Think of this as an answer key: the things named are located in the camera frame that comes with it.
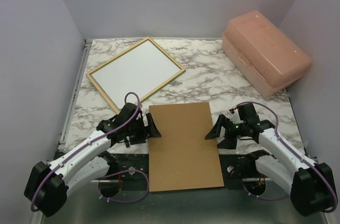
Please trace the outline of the brown cardboard backing board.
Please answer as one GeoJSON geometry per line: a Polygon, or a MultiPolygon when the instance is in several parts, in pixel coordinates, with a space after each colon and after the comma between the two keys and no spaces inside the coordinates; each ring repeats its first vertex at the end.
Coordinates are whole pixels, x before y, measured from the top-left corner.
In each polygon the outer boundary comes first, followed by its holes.
{"type": "Polygon", "coordinates": [[[223,187],[216,140],[205,136],[213,127],[208,102],[149,107],[161,133],[149,139],[150,192],[223,187]]]}

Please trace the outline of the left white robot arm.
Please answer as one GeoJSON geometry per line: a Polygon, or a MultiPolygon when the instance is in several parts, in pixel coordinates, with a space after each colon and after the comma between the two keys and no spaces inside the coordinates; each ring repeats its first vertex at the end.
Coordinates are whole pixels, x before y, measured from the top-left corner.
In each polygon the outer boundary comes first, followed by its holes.
{"type": "Polygon", "coordinates": [[[119,114],[101,120],[91,135],[77,147],[50,163],[38,162],[31,170],[24,196],[31,202],[32,211],[50,217],[65,204],[68,196],[87,183],[120,176],[123,168],[108,149],[121,142],[126,146],[158,138],[151,113],[143,114],[137,105],[126,103],[119,114]]]}

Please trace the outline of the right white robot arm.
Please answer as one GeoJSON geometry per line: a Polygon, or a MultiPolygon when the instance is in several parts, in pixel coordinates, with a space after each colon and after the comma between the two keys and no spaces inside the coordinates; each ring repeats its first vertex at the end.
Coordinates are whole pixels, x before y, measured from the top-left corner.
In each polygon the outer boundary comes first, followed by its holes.
{"type": "Polygon", "coordinates": [[[247,194],[261,199],[265,179],[269,178],[286,192],[302,216],[317,212],[332,213],[338,197],[332,169],[302,154],[278,130],[279,119],[272,123],[260,119],[256,102],[246,101],[230,109],[231,117],[220,114],[205,136],[207,140],[223,136],[219,149],[235,149],[241,140],[253,140],[263,148],[230,162],[223,161],[228,179],[240,179],[247,194]]]}

